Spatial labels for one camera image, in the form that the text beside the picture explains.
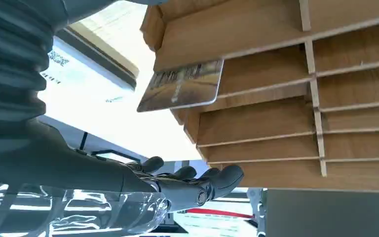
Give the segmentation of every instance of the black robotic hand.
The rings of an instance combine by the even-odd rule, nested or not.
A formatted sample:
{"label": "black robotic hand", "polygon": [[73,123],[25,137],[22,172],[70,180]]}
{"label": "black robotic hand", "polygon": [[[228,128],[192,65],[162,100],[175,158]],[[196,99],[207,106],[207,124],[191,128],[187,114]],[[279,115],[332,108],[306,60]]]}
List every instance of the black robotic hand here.
{"label": "black robotic hand", "polygon": [[142,164],[129,163],[127,166],[141,180],[165,194],[169,211],[199,207],[207,201],[223,197],[243,178],[243,171],[237,165],[227,166],[222,171],[211,168],[198,179],[194,179],[197,172],[191,166],[184,166],[173,174],[150,175],[163,166],[160,157],[152,157]]}

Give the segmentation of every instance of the background wall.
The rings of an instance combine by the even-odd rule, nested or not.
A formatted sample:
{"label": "background wall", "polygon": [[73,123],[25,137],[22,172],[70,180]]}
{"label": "background wall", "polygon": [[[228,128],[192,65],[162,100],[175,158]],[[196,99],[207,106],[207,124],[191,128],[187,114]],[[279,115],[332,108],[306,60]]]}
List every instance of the background wall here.
{"label": "background wall", "polygon": [[269,190],[267,237],[379,237],[379,194]]}

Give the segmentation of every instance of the wooden divider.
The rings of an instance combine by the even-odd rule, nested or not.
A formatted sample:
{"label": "wooden divider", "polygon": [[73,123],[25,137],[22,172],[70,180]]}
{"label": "wooden divider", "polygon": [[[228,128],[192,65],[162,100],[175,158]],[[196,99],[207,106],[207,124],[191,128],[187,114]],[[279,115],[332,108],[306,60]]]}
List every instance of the wooden divider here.
{"label": "wooden divider", "polygon": [[326,134],[326,161],[379,160],[379,132]]}
{"label": "wooden divider", "polygon": [[208,147],[209,163],[319,159],[312,135]]}
{"label": "wooden divider", "polygon": [[321,176],[317,160],[237,164],[245,173],[242,187],[379,192],[379,161],[329,162],[327,177]]}
{"label": "wooden divider", "polygon": [[313,133],[312,110],[303,98],[202,113],[198,146],[216,146]]}
{"label": "wooden divider", "polygon": [[317,76],[379,67],[379,25],[313,42]]}
{"label": "wooden divider", "polygon": [[226,60],[219,98],[310,80],[304,49],[286,47]]}
{"label": "wooden divider", "polygon": [[379,131],[379,107],[324,113],[322,120],[325,134]]}
{"label": "wooden divider", "polygon": [[324,112],[379,106],[379,68],[318,79]]}

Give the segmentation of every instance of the wooden board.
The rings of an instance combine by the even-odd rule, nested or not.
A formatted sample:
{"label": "wooden board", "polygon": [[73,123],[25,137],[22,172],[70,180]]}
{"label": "wooden board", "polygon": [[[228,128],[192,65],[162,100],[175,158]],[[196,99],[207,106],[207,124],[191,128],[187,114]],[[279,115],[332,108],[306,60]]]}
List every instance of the wooden board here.
{"label": "wooden board", "polygon": [[184,132],[193,144],[197,143],[198,128],[200,125],[200,114],[188,109],[187,119],[184,124]]}
{"label": "wooden board", "polygon": [[187,109],[173,109],[170,111],[178,124],[184,125],[184,122],[187,119]]}
{"label": "wooden board", "polygon": [[313,42],[317,75],[379,64],[379,25]]}
{"label": "wooden board", "polygon": [[219,98],[310,80],[299,46],[225,60]]}
{"label": "wooden board", "polygon": [[202,113],[198,146],[213,146],[313,132],[311,108],[303,98]]}
{"label": "wooden board", "polygon": [[324,113],[324,133],[379,131],[379,107]]}
{"label": "wooden board", "polygon": [[266,90],[259,90],[251,93],[228,96],[218,98],[213,104],[201,106],[198,109],[201,112],[208,112],[214,110],[223,110],[243,105],[251,105],[274,100],[281,100],[307,94],[308,83],[303,82],[299,84],[287,85],[277,88],[270,88]]}
{"label": "wooden board", "polygon": [[227,0],[169,0],[159,5],[163,20],[168,22],[197,11],[220,4]]}
{"label": "wooden board", "polygon": [[145,43],[153,52],[158,51],[162,47],[165,29],[166,24],[162,20],[159,6],[148,6],[140,31],[143,33]]}
{"label": "wooden board", "polygon": [[379,161],[327,163],[320,175],[318,160],[238,163],[242,187],[379,191]]}
{"label": "wooden board", "polygon": [[379,106],[379,68],[318,79],[322,111]]}
{"label": "wooden board", "polygon": [[379,160],[379,132],[324,135],[326,161]]}
{"label": "wooden board", "polygon": [[312,135],[208,147],[209,163],[319,159]]}
{"label": "wooden board", "polygon": [[154,69],[233,58],[379,24],[379,1],[310,0],[308,5],[309,32],[302,31],[299,2],[293,0],[229,0],[169,22]]}

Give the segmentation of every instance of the wooden shelf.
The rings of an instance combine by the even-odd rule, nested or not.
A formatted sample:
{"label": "wooden shelf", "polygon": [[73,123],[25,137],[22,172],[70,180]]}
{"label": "wooden shelf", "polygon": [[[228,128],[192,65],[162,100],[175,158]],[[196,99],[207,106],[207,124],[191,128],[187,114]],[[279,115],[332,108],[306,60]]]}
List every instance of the wooden shelf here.
{"label": "wooden shelf", "polygon": [[303,98],[201,113],[199,147],[313,133],[312,110]]}
{"label": "wooden shelf", "polygon": [[292,0],[229,0],[171,21],[154,69],[234,58],[379,24],[379,1],[308,2],[308,32],[302,29],[299,2]]}
{"label": "wooden shelf", "polygon": [[379,191],[379,1],[158,10],[155,71],[225,59],[216,102],[173,111],[210,166],[238,164],[244,187]]}
{"label": "wooden shelf", "polygon": [[322,124],[326,134],[379,131],[379,107],[323,113]]}
{"label": "wooden shelf", "polygon": [[318,79],[323,112],[379,106],[379,68]]}
{"label": "wooden shelf", "polygon": [[312,135],[208,147],[208,163],[319,159]]}
{"label": "wooden shelf", "polygon": [[326,134],[326,161],[379,160],[379,132]]}
{"label": "wooden shelf", "polygon": [[327,163],[328,177],[320,175],[318,160],[238,165],[245,173],[242,187],[379,191],[379,161]]}
{"label": "wooden shelf", "polygon": [[313,42],[318,76],[379,67],[379,25]]}

